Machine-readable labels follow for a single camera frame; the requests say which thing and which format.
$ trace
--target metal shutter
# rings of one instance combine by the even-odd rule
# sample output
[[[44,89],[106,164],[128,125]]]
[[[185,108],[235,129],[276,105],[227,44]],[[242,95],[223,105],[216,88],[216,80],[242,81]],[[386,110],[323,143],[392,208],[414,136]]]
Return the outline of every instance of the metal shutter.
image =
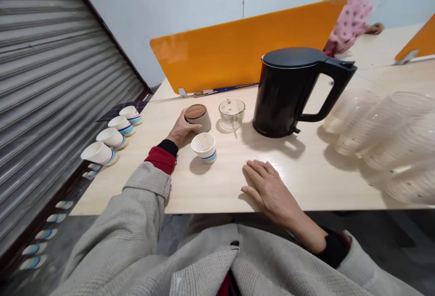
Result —
[[[143,90],[82,0],[0,0],[0,254]]]

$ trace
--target orange divider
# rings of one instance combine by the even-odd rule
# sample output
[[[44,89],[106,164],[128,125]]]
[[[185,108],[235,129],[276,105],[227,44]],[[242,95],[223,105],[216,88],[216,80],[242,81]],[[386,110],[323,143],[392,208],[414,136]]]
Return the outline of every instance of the orange divider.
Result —
[[[258,82],[260,57],[287,47],[323,50],[343,5],[322,1],[150,41],[178,94]]]
[[[417,32],[416,35],[394,58],[400,61],[412,50],[419,50],[415,57],[430,56],[435,54],[435,15]]]

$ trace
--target child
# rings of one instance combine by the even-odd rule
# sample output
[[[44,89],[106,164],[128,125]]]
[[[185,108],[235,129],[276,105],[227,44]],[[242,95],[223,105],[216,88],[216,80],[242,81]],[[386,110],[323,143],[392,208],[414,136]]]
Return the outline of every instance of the child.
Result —
[[[363,34],[380,34],[384,30],[382,23],[370,26],[367,19],[372,13],[372,6],[365,5],[365,0],[348,0],[350,5],[345,5],[328,42],[325,53],[333,56],[336,53],[344,53],[352,47],[357,39]]]

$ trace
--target table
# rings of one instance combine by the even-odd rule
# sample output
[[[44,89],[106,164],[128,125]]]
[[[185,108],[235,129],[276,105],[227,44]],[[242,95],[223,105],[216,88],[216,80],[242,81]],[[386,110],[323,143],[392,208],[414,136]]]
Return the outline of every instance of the table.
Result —
[[[410,35],[419,27],[421,25],[386,30],[385,34],[389,39],[402,37],[403,32]],[[358,41],[353,53],[358,54],[354,60],[358,66],[361,63],[361,67],[349,86],[369,88],[381,96],[395,90],[435,95],[435,80],[432,79],[435,60],[389,66],[405,44],[403,41],[402,46],[392,45],[389,39],[383,39],[384,47],[377,46],[383,48],[384,53],[372,51],[366,37]],[[382,53],[383,57],[373,57],[373,53]],[[327,76],[319,77],[304,112],[316,113],[320,109],[331,89],[330,81]],[[322,122],[300,122],[299,135],[281,139],[269,139],[255,132],[251,121],[257,89],[253,86],[202,98],[179,98],[165,80],[144,108],[144,123],[137,126],[137,132],[129,137],[130,145],[119,152],[120,159],[115,165],[101,170],[71,215],[100,214],[110,198],[121,192],[124,183],[151,147],[167,136],[181,109],[195,103],[202,103],[208,108],[212,121],[210,133],[217,141],[217,160],[212,165],[204,164],[190,148],[194,134],[188,136],[179,150],[178,163],[172,174],[171,193],[165,204],[167,214],[257,211],[255,204],[240,191],[249,183],[242,166],[253,159],[271,162],[305,211],[425,207],[403,204],[383,194],[380,188],[370,186],[376,175],[364,166],[364,162],[337,154],[330,145],[333,136],[324,133]],[[224,133],[218,126],[218,105],[228,98],[241,99],[246,104],[243,125],[233,133]]]

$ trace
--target black cuff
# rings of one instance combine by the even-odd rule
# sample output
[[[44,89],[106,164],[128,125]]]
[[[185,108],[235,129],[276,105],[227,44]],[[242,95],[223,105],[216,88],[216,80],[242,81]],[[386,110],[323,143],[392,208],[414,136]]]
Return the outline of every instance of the black cuff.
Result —
[[[172,142],[171,140],[163,140],[160,142],[159,145],[157,145],[159,148],[162,148],[163,150],[165,150],[166,152],[169,152],[170,154],[172,154],[174,157],[177,157],[177,153],[178,153],[178,146],[175,145],[174,142]]]
[[[334,269],[337,269],[349,253],[349,241],[342,234],[329,229],[327,229],[326,232],[329,234],[325,237],[326,248],[323,252],[315,254],[315,256]]]

